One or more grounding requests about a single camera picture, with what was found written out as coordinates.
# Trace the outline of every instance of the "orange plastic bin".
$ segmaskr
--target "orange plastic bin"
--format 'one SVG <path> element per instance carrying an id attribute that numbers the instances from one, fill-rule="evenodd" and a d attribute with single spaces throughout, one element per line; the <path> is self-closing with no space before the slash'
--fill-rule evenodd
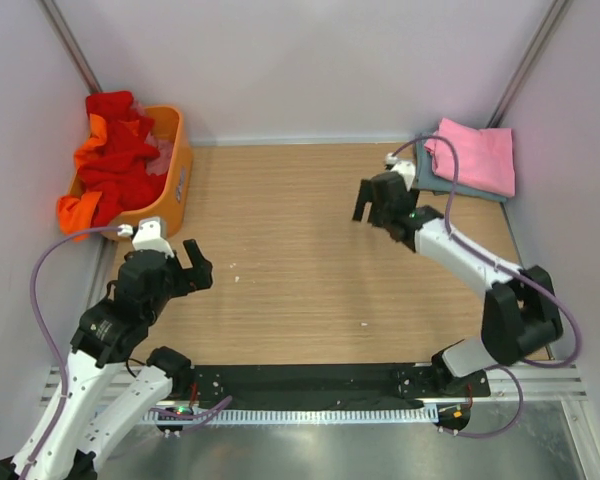
<path id="1" fill-rule="evenodd" d="M 155 120 L 151 133 L 156 138 L 167 139 L 173 142 L 173 156 L 167 172 L 162 195 L 148 207 L 140 210 L 129 210 L 122 212 L 114 218 L 110 225 L 121 225 L 123 223 L 138 226 L 140 220 L 148 217 L 161 217 L 167 223 L 167 236 L 174 235 L 182 226 L 184 208 L 189 189 L 189 178 L 191 177 L 191 165 L 193 163 L 193 151 L 187 140 L 184 130 L 184 119 L 182 113 L 175 107 L 168 105 L 157 105 L 145 107 L 147 116 Z M 81 196 L 84 191 L 82 181 L 74 174 L 69 188 L 69 195 Z M 123 241 L 127 238 L 118 237 L 115 232 L 103 233 L 110 240 Z"/>

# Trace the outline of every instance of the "blue-gray cloth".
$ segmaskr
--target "blue-gray cloth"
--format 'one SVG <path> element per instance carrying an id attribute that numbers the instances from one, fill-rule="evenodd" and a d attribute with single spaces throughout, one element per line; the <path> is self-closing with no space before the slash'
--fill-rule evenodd
<path id="1" fill-rule="evenodd" d="M 431 190 L 435 194 L 449 193 L 452 183 L 433 173 L 433 159 L 424 148 L 424 142 L 416 143 L 416 187 L 420 190 Z M 497 193 L 485 192 L 477 188 L 458 184 L 456 192 L 460 195 L 480 197 L 494 202 L 506 202 L 507 197 Z"/>

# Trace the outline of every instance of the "folded cloth stack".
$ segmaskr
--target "folded cloth stack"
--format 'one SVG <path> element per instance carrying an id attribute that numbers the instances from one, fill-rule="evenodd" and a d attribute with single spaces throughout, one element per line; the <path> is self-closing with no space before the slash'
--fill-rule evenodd
<path id="1" fill-rule="evenodd" d="M 91 135 L 74 154 L 80 197 L 58 199 L 60 229 L 74 233 L 108 225 L 120 213 L 144 208 L 162 191 L 173 145 L 151 135 L 154 120 L 131 92 L 96 93 L 86 100 Z"/>
<path id="2" fill-rule="evenodd" d="M 442 119 L 437 135 L 453 143 L 460 164 L 457 192 L 504 202 L 515 195 L 511 129 L 475 130 Z M 428 140 L 416 145 L 417 186 L 421 190 L 450 192 L 454 162 L 444 143 Z"/>

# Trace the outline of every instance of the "metal pole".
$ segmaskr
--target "metal pole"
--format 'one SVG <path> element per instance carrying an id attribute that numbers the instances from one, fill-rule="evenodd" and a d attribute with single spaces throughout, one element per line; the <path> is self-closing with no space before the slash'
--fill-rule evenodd
<path id="1" fill-rule="evenodd" d="M 487 124 L 488 128 L 500 126 L 502 119 L 518 96 L 518 93 L 520 93 L 520 89 L 524 85 L 524 82 L 529 77 L 531 70 L 536 65 L 542 52 L 548 45 L 551 36 L 558 28 L 558 25 L 572 3 L 573 0 L 553 0 L 547 14 L 533 36 L 529 47 L 524 53 L 518 68 L 513 74 L 513 77 L 511 77 L 504 94 L 500 98 L 500 102 L 498 102 L 498 106 Z"/>
<path id="2" fill-rule="evenodd" d="M 76 41 L 71 29 L 67 25 L 64 17 L 62 16 L 62 12 L 56 5 L 54 0 L 37 0 L 40 8 L 44 12 L 49 24 L 53 27 L 54 31 L 58 35 L 58 38 L 64 45 L 65 50 L 73 64 L 78 70 L 78 73 L 82 77 L 85 85 L 89 89 L 90 93 L 102 92 L 102 87 L 98 82 L 93 70 L 89 66 L 87 59 L 85 58 L 78 42 Z"/>

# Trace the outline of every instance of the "wooden table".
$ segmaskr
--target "wooden table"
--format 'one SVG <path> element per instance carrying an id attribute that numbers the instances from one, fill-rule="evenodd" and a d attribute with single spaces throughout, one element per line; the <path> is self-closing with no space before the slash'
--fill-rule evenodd
<path id="1" fill-rule="evenodd" d="M 171 300 L 134 356 L 168 345 L 198 364 L 427 361 L 476 335 L 482 299 L 432 260 L 351 221 L 361 178 L 390 144 L 195 149 L 182 251 L 195 238 L 213 288 Z M 423 193 L 441 211 L 447 197 Z M 516 260 L 500 205 L 457 197 L 454 224 Z M 119 246 L 116 270 L 128 243 Z"/>

